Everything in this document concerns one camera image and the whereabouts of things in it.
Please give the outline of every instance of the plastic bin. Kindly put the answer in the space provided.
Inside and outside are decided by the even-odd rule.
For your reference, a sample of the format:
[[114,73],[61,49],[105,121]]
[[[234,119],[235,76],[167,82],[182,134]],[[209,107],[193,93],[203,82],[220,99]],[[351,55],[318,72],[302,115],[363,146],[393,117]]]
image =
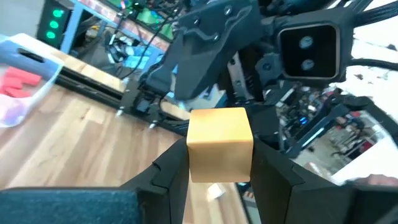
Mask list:
[[[24,41],[26,37],[29,36],[18,34],[0,42],[0,128],[20,124],[32,108],[49,92],[63,66],[62,60],[42,52],[43,49],[35,45],[35,42]],[[15,90],[19,88],[5,84],[10,83],[6,80],[9,81],[7,78],[13,74],[9,69],[13,68],[41,77],[37,85],[28,85],[24,82],[20,88],[23,92],[28,92],[30,96],[15,97],[12,96],[15,94],[10,94],[15,93]]]

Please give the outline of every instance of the electronics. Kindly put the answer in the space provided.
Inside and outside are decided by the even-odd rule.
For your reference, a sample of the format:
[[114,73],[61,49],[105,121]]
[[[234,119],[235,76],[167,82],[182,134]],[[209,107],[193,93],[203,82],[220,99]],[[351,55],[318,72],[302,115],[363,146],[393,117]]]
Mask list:
[[104,46],[111,63],[122,62],[129,55],[134,54],[133,47],[120,39],[115,39],[112,44],[109,44],[111,42],[111,38],[110,32],[106,31],[104,33]]
[[[59,49],[63,41],[64,33],[68,27],[73,7],[74,4],[69,0],[45,0],[36,38]],[[85,21],[91,17],[92,15],[89,12],[83,11],[80,21]],[[79,27],[75,35],[74,47],[83,45],[85,41],[85,31],[88,28],[90,28],[88,25]]]

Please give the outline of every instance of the white container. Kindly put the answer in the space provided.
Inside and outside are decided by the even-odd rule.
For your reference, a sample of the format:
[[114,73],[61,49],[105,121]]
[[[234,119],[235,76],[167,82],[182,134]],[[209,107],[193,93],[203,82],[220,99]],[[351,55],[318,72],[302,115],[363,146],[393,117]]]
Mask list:
[[23,41],[26,37],[29,36],[18,34],[0,42],[0,80],[3,80],[9,67],[14,67],[40,75],[42,81],[35,87],[24,85],[22,90],[28,91],[30,97],[13,98],[0,94],[0,128],[21,124],[49,92],[63,67],[62,60],[44,52],[45,49],[35,45],[35,42]]

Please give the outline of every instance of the machinery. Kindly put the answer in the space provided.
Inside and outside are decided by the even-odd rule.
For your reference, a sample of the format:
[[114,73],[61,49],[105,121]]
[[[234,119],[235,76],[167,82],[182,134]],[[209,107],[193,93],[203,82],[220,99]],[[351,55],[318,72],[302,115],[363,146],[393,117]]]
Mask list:
[[[46,0],[42,9],[42,15],[37,28],[36,38],[56,49],[61,47],[70,20],[73,3],[69,0]],[[89,12],[83,11],[80,18],[76,36],[73,40],[71,54],[82,57],[84,53],[98,43],[98,39],[91,42],[86,41],[87,30],[98,23],[99,19],[93,17]]]
[[[336,8],[319,10],[330,2],[210,1],[179,19],[177,35],[162,61],[140,80],[131,78],[124,94],[67,69],[58,84],[186,135],[188,121],[160,109],[178,65],[177,101],[193,100],[217,83],[228,92],[227,106],[246,109],[254,136],[251,185],[263,223],[395,223],[397,188],[335,186],[289,160],[331,121],[351,111],[367,111],[397,144],[398,125],[393,119],[369,98],[337,91],[295,131],[284,134],[275,108],[294,83],[322,89],[343,82],[347,66],[398,70],[394,63],[351,56],[355,27],[398,14],[397,1],[364,11],[370,2],[356,0],[343,7],[347,2],[341,1]],[[77,80],[80,86],[74,87]],[[277,101],[272,92],[280,96]],[[283,135],[287,147],[281,144]],[[4,223],[181,223],[188,156],[183,138],[120,188],[3,190],[0,212]]]

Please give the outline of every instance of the wooden table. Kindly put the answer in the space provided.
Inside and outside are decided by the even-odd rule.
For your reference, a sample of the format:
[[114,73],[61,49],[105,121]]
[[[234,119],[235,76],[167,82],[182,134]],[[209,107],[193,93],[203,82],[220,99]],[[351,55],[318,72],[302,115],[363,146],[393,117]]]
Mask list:
[[[117,90],[117,78],[27,37],[65,66]],[[15,128],[0,129],[0,188],[19,186],[119,186],[143,171],[180,136],[60,86]],[[185,223],[247,223],[234,184],[206,199],[210,184],[190,182]]]

